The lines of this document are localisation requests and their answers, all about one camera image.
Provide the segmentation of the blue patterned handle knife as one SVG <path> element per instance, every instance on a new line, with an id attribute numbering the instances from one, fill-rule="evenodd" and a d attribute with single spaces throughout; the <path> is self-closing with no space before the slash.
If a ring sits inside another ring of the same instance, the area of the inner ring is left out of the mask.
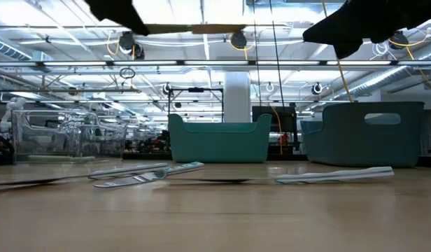
<path id="1" fill-rule="evenodd" d="M 0 186 L 21 186 L 21 185 L 32 185 L 32 184 L 44 184 L 44 183 L 52 183 L 55 181 L 65 180 L 65 179 L 102 179 L 107 177 L 116 177 L 121 175 L 131 175 L 131 174 L 139 174 L 142 172 L 151 172 L 158 169 L 165 168 L 167 163 L 156 163 L 156 164 L 146 164 L 132 168 L 124 168 L 124 169 L 113 169 L 113 170 L 105 170 L 105 171 L 94 171 L 91 174 L 86 175 L 75 175 L 75 176 L 63 176 L 57 178 L 44 178 L 44 179 L 32 179 L 32 180 L 24 180 L 24 181 L 5 181 L 0 182 Z"/>
<path id="2" fill-rule="evenodd" d="M 191 162 L 187 164 L 168 166 L 158 171 L 150 171 L 136 176 L 128 176 L 124 178 L 118 178 L 114 181 L 94 184 L 94 187 L 95 188 L 117 188 L 117 187 L 124 187 L 124 186 L 134 186 L 134 185 L 143 184 L 143 183 L 150 183 L 153 181 L 165 179 L 169 175 L 197 171 L 199 169 L 202 169 L 203 166 L 204 164 L 200 162 Z"/>
<path id="3" fill-rule="evenodd" d="M 338 170 L 324 173 L 281 174 L 276 178 L 180 178 L 183 181 L 204 181 L 220 183 L 243 183 L 249 181 L 274 181 L 278 184 L 321 183 L 353 181 L 394 176 L 392 167 L 370 167 L 366 169 Z"/>

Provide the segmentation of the silver ventilation duct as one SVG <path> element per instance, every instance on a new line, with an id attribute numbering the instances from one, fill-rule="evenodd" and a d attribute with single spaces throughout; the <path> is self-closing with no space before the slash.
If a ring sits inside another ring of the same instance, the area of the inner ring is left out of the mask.
<path id="1" fill-rule="evenodd" d="M 0 53 L 17 61 L 31 61 L 32 57 L 27 53 L 5 43 L 0 39 Z"/>
<path id="2" fill-rule="evenodd" d="M 416 71 L 419 72 L 420 70 L 412 66 L 397 66 L 385 71 L 377 71 L 353 81 L 352 84 L 348 85 L 348 91 L 352 98 L 358 97 L 404 78 L 414 76 Z"/>

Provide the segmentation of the long ceiling light rail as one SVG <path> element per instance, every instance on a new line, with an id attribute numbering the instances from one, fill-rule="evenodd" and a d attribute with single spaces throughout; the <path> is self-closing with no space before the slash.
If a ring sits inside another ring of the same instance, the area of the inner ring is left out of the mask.
<path id="1" fill-rule="evenodd" d="M 341 60 L 342 66 L 395 67 L 429 66 L 431 60 Z M 139 67 L 139 66 L 334 66 L 334 60 L 147 60 L 147 61 L 48 61 L 48 62 L 0 62 L 0 67 Z"/>

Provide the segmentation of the blue-green plastic bin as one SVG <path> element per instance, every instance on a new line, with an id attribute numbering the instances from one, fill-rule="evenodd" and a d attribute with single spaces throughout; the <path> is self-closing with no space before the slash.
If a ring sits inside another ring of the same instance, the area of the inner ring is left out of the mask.
<path id="1" fill-rule="evenodd" d="M 343 167 L 413 167 L 421 154 L 421 101 L 326 106 L 321 120 L 301 121 L 309 161 Z"/>

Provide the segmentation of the black frame stand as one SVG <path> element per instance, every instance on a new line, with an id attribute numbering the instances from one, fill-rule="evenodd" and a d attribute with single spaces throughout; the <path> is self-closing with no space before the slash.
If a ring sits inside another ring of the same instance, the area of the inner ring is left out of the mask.
<path id="1" fill-rule="evenodd" d="M 208 91 L 210 92 L 215 98 L 219 100 L 221 103 L 222 109 L 221 109 L 221 122 L 223 123 L 225 121 L 225 96 L 224 96 L 224 89 L 223 88 L 209 88 L 209 87 L 188 87 L 188 88 L 172 88 L 169 87 L 168 93 L 167 93 L 167 115 L 171 113 L 171 93 L 174 91 L 178 91 L 178 94 L 174 96 L 174 98 L 177 98 L 183 91 L 189 92 L 189 93 L 201 93 Z M 215 91 L 219 91 L 221 93 L 221 98 L 216 96 L 214 94 Z"/>

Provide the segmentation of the clear plastic container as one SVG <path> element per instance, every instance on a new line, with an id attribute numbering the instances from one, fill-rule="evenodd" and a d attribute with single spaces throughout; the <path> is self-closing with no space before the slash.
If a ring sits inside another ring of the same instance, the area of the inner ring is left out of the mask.
<path id="1" fill-rule="evenodd" d="M 84 163 L 121 158 L 127 124 L 105 123 L 85 111 L 15 110 L 12 138 L 16 163 Z"/>

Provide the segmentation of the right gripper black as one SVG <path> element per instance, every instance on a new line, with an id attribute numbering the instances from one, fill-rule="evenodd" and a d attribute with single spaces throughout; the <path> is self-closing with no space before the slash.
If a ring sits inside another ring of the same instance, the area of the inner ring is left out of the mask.
<path id="1" fill-rule="evenodd" d="M 305 42 L 334 45 L 338 59 L 351 56 L 364 39 L 389 39 L 400 29 L 412 29 L 431 19 L 431 0 L 348 0 L 308 28 Z"/>

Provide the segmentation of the white pillar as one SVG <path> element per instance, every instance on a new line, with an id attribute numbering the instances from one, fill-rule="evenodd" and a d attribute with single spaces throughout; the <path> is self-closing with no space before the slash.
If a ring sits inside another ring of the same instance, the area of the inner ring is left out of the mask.
<path id="1" fill-rule="evenodd" d="M 224 114 L 227 123 L 250 122 L 250 78 L 248 72 L 225 73 Z"/>

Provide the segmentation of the teal plastic bin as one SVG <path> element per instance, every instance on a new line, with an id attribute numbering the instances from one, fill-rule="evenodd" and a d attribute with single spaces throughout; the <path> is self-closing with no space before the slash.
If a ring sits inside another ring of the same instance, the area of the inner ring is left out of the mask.
<path id="1" fill-rule="evenodd" d="M 267 160 L 272 116 L 255 122 L 185 122 L 168 115 L 171 156 L 175 162 L 263 163 Z"/>

